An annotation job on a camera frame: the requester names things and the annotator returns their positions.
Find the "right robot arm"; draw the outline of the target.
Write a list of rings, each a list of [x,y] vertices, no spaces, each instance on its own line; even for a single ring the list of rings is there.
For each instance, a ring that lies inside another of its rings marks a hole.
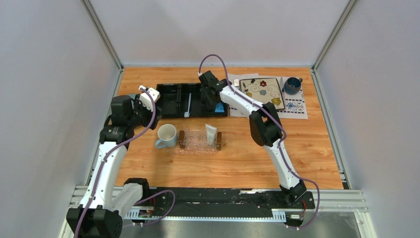
[[[211,105],[224,102],[249,119],[254,142],[263,147],[275,166],[283,192],[283,203],[294,208],[302,202],[307,188],[294,169],[285,149],[286,133],[272,103],[261,103],[234,88],[227,80],[218,80],[211,71],[199,73],[201,92]]]

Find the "blue toothpaste tube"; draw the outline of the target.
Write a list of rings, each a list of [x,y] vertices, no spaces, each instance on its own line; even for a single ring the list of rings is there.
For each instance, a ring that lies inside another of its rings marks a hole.
[[[216,104],[215,109],[214,109],[215,113],[225,113],[225,109],[224,109],[224,103],[223,102],[219,102]]]

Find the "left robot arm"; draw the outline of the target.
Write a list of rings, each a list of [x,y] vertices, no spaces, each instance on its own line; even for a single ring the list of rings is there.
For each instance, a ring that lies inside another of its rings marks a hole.
[[[130,142],[141,132],[155,129],[161,118],[156,105],[158,92],[144,92],[135,97],[116,96],[110,104],[111,113],[100,132],[97,164],[88,188],[77,208],[70,208],[66,221],[75,238],[118,238],[123,218],[135,202],[144,206],[151,200],[148,182],[143,178],[130,178],[122,191],[113,196],[114,185]]]

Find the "light blue mug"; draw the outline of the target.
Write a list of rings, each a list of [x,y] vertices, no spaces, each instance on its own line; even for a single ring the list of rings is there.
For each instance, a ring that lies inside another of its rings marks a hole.
[[[172,124],[164,124],[157,131],[158,140],[155,142],[155,147],[173,148],[177,144],[177,129]]]

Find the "grey white toothpaste tube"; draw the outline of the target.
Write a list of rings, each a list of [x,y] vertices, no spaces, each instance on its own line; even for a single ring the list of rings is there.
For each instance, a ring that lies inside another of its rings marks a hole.
[[[206,124],[206,135],[208,145],[213,145],[217,136],[217,128],[215,126]]]

